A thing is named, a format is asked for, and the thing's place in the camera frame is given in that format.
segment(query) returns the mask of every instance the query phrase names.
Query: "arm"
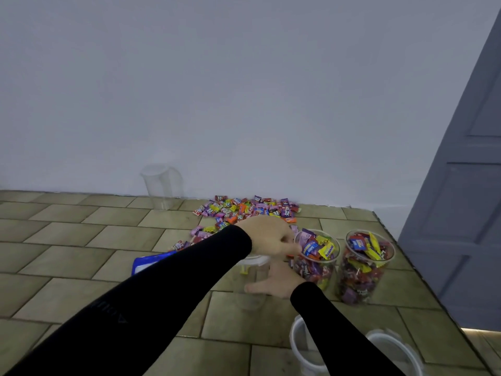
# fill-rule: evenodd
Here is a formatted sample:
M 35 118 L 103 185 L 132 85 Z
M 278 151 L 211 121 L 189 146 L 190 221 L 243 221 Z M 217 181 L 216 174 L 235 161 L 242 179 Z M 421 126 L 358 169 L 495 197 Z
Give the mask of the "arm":
M 314 283 L 299 284 L 291 294 L 291 303 L 305 320 L 330 374 L 339 370 L 339 359 L 342 359 L 345 364 L 352 365 L 352 371 L 377 364 L 385 375 L 403 376 L 397 366 L 368 341 Z M 334 324 L 326 325 L 326 318 Z
M 68 365 L 85 375 L 142 375 L 251 247 L 247 233 L 231 226 L 159 261 L 78 312 L 6 376 L 66 376 Z

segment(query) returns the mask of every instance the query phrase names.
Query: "cup filled with candy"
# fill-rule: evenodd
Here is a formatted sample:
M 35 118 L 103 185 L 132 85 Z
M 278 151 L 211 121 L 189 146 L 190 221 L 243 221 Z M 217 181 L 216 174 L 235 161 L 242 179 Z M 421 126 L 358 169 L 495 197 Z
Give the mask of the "cup filled with candy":
M 294 260 L 296 273 L 320 289 L 327 289 L 340 252 L 338 241 L 324 231 L 303 228 L 295 242 L 302 248 Z
M 368 303 L 394 255 L 393 244 L 378 234 L 348 232 L 338 270 L 337 296 L 348 305 Z

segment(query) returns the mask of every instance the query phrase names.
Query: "tiled floor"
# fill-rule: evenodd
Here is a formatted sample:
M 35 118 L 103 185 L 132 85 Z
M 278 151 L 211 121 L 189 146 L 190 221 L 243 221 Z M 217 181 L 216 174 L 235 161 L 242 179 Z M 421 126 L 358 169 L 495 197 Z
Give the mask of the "tiled floor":
M 139 256 L 165 252 L 211 218 L 191 213 L 204 201 L 177 200 L 152 211 L 148 198 L 0 191 L 0 375 L 61 323 L 125 280 Z M 371 212 L 302 205 L 299 227 L 343 239 L 364 228 L 387 236 Z M 213 286 L 147 375 L 298 375 L 289 330 L 297 312 L 267 297 L 257 312 L 235 306 L 231 272 Z M 401 252 L 372 303 L 349 307 L 326 295 L 363 333 L 389 328 L 413 346 L 431 376 L 488 375 L 460 330 Z M 501 336 L 467 335 L 501 375 Z M 342 338 L 332 338 L 342 345 Z

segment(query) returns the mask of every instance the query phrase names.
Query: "gray door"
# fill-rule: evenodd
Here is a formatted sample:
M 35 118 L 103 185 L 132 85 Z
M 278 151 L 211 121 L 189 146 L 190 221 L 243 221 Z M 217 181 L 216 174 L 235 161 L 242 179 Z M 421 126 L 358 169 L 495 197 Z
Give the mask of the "gray door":
M 501 14 L 399 244 L 462 327 L 501 330 Z

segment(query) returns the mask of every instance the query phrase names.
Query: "forearm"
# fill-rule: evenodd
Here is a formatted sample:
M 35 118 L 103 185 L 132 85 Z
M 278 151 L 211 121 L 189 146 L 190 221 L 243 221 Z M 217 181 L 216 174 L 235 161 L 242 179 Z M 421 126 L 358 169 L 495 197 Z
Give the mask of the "forearm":
M 291 295 L 291 303 L 305 320 L 313 341 L 330 374 L 339 370 L 339 360 L 356 369 L 364 364 L 378 364 L 388 376 L 403 373 L 358 331 L 312 282 L 300 284 Z
M 128 278 L 82 309 L 7 375 L 142 375 L 210 288 L 252 248 L 231 226 Z

